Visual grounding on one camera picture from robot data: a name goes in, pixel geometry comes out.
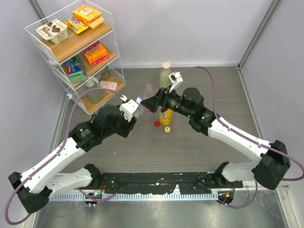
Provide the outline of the clear bottle red label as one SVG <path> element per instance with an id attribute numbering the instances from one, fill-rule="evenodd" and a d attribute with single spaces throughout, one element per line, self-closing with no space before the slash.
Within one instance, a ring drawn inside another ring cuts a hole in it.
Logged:
<path id="1" fill-rule="evenodd" d="M 144 92 L 144 100 L 147 98 L 150 98 L 153 96 L 153 91 L 152 91 L 152 86 L 151 85 L 146 85 L 145 86 L 145 92 Z M 152 112 L 148 108 L 144 108 L 146 114 L 152 114 Z"/>

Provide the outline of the yellow juice bottle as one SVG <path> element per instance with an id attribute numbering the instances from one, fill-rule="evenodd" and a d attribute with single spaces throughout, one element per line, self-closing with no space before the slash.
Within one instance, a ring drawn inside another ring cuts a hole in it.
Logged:
<path id="1" fill-rule="evenodd" d="M 171 109 L 166 110 L 165 112 L 162 112 L 160 110 L 160 115 L 159 115 L 159 121 L 162 125 L 169 125 L 172 121 L 172 114 L 173 111 Z"/>

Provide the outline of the red bottle cap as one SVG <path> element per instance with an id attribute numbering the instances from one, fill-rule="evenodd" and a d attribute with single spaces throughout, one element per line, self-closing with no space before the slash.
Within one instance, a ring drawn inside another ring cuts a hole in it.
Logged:
<path id="1" fill-rule="evenodd" d="M 159 127 L 160 126 L 160 122 L 159 121 L 155 121 L 154 122 L 154 126 Z"/>

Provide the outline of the yellow bottle cap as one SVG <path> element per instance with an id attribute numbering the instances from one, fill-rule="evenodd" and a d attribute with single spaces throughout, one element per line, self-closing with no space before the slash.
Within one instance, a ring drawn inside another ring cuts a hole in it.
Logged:
<path id="1" fill-rule="evenodd" d="M 170 127 L 165 127 L 164 130 L 166 133 L 169 133 L 171 129 L 170 129 Z"/>

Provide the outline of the white blue bottle cap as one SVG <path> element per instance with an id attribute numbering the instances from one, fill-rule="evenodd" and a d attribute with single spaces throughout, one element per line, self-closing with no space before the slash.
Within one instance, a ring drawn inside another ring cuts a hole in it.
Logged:
<path id="1" fill-rule="evenodd" d="M 142 96 L 139 96 L 139 97 L 136 98 L 136 102 L 137 102 L 138 104 L 140 104 L 141 101 L 143 101 L 143 100 L 144 100 L 144 98 L 143 98 Z"/>

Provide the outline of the clear bottle blue white label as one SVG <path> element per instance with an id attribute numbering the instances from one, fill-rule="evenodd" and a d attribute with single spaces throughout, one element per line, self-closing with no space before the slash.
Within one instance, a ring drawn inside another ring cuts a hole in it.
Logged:
<path id="1" fill-rule="evenodd" d="M 138 104 L 138 108 L 137 110 L 135 111 L 135 113 L 133 114 L 134 117 L 136 119 L 139 119 L 139 117 L 145 112 L 145 109 L 144 109 L 144 106 L 140 103 Z"/>

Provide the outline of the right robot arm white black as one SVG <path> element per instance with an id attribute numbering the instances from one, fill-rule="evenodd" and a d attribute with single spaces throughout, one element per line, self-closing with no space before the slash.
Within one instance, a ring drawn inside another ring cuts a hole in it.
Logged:
<path id="1" fill-rule="evenodd" d="M 214 176 L 216 185 L 221 188 L 234 181 L 256 181 L 269 190 L 275 190 L 290 168 L 284 143 L 256 138 L 229 124 L 205 107 L 204 97 L 196 88 L 186 88 L 182 95 L 175 90 L 161 88 L 141 104 L 153 113 L 158 109 L 170 109 L 187 117 L 193 130 L 226 143 L 251 160 L 238 164 L 222 163 L 219 173 Z"/>

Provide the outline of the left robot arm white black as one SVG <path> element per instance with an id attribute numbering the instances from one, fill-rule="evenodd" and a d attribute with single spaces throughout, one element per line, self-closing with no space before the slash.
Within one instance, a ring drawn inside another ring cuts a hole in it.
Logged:
<path id="1" fill-rule="evenodd" d="M 50 199 L 66 191 L 100 187 L 103 176 L 93 164 L 59 178 L 56 175 L 107 137 L 117 134 L 126 138 L 137 122 L 134 117 L 137 109 L 138 104 L 133 100 L 102 107 L 89 121 L 77 124 L 67 139 L 33 168 L 23 173 L 13 172 L 9 181 L 26 212 L 39 211 Z"/>

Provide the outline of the green soap dispenser bottle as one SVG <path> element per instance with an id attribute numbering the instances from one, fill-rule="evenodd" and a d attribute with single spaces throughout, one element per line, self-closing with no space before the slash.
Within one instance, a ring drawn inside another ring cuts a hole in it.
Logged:
<path id="1" fill-rule="evenodd" d="M 92 79 L 89 79 L 85 83 L 85 90 L 86 91 L 94 89 L 94 88 L 98 88 L 98 87 L 99 87 L 98 83 L 96 83 Z M 87 95 L 88 95 L 88 97 L 90 99 L 90 102 L 93 103 L 93 104 L 97 104 L 97 103 L 99 103 L 102 100 L 102 92 L 101 92 L 101 90 L 94 90 L 94 91 L 88 92 Z"/>

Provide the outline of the clear bottle white cap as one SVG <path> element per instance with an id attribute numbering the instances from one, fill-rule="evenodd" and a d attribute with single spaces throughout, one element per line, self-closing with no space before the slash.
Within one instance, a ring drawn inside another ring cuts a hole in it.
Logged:
<path id="1" fill-rule="evenodd" d="M 72 94 L 68 93 L 68 94 L 65 95 L 65 98 L 66 98 L 67 100 L 70 100 L 70 99 L 73 98 L 73 96 L 72 96 Z"/>

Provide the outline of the pink white small packet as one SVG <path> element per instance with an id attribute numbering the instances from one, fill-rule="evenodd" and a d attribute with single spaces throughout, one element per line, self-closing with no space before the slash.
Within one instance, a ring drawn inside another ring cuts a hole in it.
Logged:
<path id="1" fill-rule="evenodd" d="M 117 82 L 111 82 L 111 81 L 100 81 L 99 82 L 99 87 L 116 91 L 117 88 L 118 88 L 118 83 Z"/>

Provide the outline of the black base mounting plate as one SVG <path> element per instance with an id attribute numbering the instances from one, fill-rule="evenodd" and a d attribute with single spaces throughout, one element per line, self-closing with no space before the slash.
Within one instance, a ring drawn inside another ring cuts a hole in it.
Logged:
<path id="1" fill-rule="evenodd" d="M 82 190 L 100 190 L 114 194 L 172 194 L 179 187 L 181 194 L 210 193 L 212 189 L 242 188 L 242 181 L 230 182 L 222 175 L 208 172 L 125 172 L 103 173 L 95 185 Z"/>

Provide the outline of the blue green sponge pack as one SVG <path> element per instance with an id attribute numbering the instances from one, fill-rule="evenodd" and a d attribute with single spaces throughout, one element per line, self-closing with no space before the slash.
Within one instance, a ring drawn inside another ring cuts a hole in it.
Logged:
<path id="1" fill-rule="evenodd" d="M 79 54 L 74 55 L 65 62 L 65 72 L 72 84 L 82 83 L 87 79 L 84 64 Z"/>

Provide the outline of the orange pink candy box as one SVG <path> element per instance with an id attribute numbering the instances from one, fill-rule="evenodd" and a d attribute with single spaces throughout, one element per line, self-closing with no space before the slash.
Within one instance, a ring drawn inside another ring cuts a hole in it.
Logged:
<path id="1" fill-rule="evenodd" d="M 82 52 L 91 66 L 97 65 L 109 58 L 106 49 L 99 41 L 94 42 Z"/>

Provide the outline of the yellow sponge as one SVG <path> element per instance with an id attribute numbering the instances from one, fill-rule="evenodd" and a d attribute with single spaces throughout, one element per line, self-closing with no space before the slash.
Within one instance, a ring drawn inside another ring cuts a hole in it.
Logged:
<path id="1" fill-rule="evenodd" d="M 90 29 L 96 29 L 97 27 L 99 27 L 100 25 L 102 25 L 104 23 L 104 18 L 103 17 L 98 17 L 95 20 L 88 22 L 88 27 Z"/>

